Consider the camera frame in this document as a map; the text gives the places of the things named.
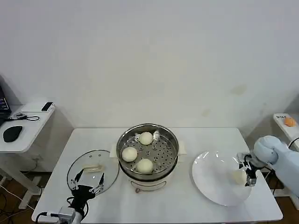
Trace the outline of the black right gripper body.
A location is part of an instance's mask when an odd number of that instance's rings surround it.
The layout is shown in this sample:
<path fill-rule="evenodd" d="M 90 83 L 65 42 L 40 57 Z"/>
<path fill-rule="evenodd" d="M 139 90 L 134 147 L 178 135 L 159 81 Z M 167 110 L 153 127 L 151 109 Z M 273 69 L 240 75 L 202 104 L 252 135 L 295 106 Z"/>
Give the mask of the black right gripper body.
<path fill-rule="evenodd" d="M 244 166 L 246 168 L 245 172 L 246 172 L 247 178 L 248 179 L 256 179 L 257 168 L 250 161 L 245 161 Z"/>

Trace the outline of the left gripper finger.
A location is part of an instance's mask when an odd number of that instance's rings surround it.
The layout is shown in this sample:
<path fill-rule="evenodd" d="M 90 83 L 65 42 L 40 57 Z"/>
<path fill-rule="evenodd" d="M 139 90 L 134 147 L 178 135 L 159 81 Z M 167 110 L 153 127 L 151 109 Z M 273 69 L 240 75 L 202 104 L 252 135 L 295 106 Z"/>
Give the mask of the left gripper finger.
<path fill-rule="evenodd" d="M 75 177 L 73 179 L 71 179 L 71 184 L 70 184 L 71 190 L 78 189 L 78 182 L 79 182 L 83 172 L 84 172 L 84 169 L 82 169 L 79 173 L 77 173 L 75 175 Z"/>
<path fill-rule="evenodd" d="M 105 176 L 105 173 L 102 174 L 98 185 L 96 187 L 93 187 L 91 190 L 89 190 L 90 192 L 97 194 L 97 193 L 99 193 L 100 191 L 103 190 L 103 188 L 104 188 L 104 185 L 103 185 L 104 176 Z"/>

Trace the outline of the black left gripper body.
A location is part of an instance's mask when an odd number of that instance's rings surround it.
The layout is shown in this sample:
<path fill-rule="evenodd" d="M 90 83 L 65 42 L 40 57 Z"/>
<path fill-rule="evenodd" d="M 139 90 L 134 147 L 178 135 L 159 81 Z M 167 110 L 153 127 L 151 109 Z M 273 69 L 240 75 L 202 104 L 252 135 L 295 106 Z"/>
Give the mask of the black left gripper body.
<path fill-rule="evenodd" d="M 87 201 L 95 198 L 92 186 L 79 184 L 71 189 L 71 193 L 74 197 L 71 202 L 71 208 L 74 208 L 75 211 L 83 211 Z"/>

